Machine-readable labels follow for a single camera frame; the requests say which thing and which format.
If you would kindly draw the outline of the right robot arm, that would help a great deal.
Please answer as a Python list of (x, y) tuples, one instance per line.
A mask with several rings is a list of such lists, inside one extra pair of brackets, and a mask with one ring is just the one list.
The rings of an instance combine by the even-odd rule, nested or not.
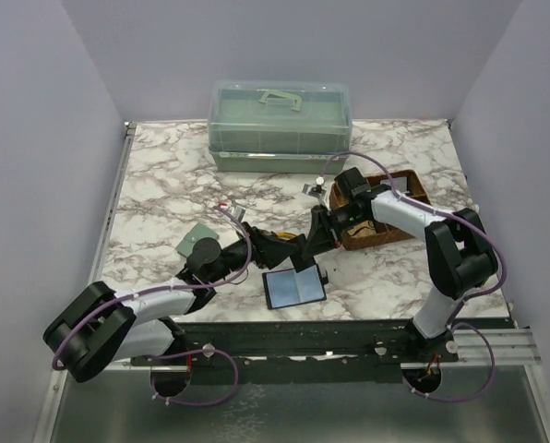
[(347, 204), (335, 210), (311, 209), (303, 257), (314, 257), (341, 245), (341, 236), (362, 222), (385, 223), (424, 242), (432, 287), (413, 316), (413, 333), (404, 339), (406, 354), (417, 362), (437, 351), (436, 338), (463, 304), (465, 296), (504, 269), (489, 242), (479, 215), (470, 209), (440, 210), (414, 200), (389, 185), (370, 185), (353, 167), (335, 177)]

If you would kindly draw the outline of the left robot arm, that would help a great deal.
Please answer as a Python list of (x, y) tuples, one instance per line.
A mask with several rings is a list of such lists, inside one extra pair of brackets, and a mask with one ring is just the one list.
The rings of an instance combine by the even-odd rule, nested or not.
[(88, 285), (46, 328), (53, 369), (88, 381), (112, 361), (155, 355), (172, 365), (185, 350), (173, 316), (204, 308), (218, 287), (235, 280), (250, 264), (273, 269), (285, 259), (298, 261), (305, 236), (277, 234), (243, 225), (236, 242), (199, 239), (174, 278), (160, 286), (120, 294), (103, 281)]

